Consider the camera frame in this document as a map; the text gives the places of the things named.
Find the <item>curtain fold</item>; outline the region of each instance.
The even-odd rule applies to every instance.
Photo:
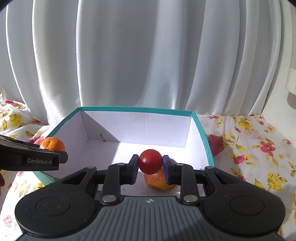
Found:
[[[278,0],[13,0],[0,86],[50,123],[92,105],[260,114],[280,38]]]

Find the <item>white wall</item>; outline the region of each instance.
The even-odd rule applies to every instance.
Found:
[[[296,47],[296,38],[294,38],[296,36],[296,9],[287,0],[281,0],[280,3],[282,38],[279,60],[262,114],[271,125],[296,146],[296,109],[291,107],[296,106],[296,97],[293,100],[295,104],[290,102],[289,105],[288,96],[291,99],[293,95],[285,89],[289,67],[291,64],[294,65],[293,59],[296,56],[296,53],[292,51]]]

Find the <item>open cardboard box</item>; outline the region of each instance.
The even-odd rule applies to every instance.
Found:
[[[44,185],[53,182],[52,177],[62,178],[86,166],[103,170],[111,164],[128,163],[133,154],[147,149],[194,169],[214,166],[205,132],[193,111],[79,107],[48,136],[63,141],[68,161],[60,164],[58,171],[35,172]],[[165,193],[155,191],[145,183],[140,170],[134,185],[121,186],[123,195],[179,196],[179,192],[180,187]]]

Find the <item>orange fruit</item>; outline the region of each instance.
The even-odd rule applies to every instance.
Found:
[[[61,150],[61,151],[65,151],[65,146],[64,143],[55,138],[55,137],[47,137],[45,138],[40,146],[40,149],[50,149],[50,150]]]
[[[163,174],[162,168],[155,174],[152,174],[152,175],[144,174],[144,180],[148,186],[162,192],[173,190],[177,186],[177,185],[166,184],[165,175]]]

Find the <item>silver rivet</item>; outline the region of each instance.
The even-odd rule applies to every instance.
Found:
[[[104,202],[114,202],[116,201],[116,197],[114,195],[105,195],[102,197]]]
[[[186,195],[183,197],[183,200],[185,202],[196,202],[198,200],[198,197],[195,195]]]

